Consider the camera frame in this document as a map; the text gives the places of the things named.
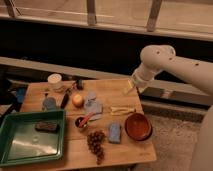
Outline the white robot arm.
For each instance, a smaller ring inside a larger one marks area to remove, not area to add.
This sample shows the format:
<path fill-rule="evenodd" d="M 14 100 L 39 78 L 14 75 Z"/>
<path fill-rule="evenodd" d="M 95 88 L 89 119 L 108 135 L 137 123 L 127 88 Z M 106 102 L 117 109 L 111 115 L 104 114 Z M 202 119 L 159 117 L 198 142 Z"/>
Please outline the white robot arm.
<path fill-rule="evenodd" d="M 213 99 L 213 63 L 178 57 L 170 45 L 148 45 L 141 50 L 141 64 L 127 81 L 124 92 L 145 89 L 162 71 L 191 84 Z M 189 171 L 213 171 L 213 105 L 200 128 Z"/>

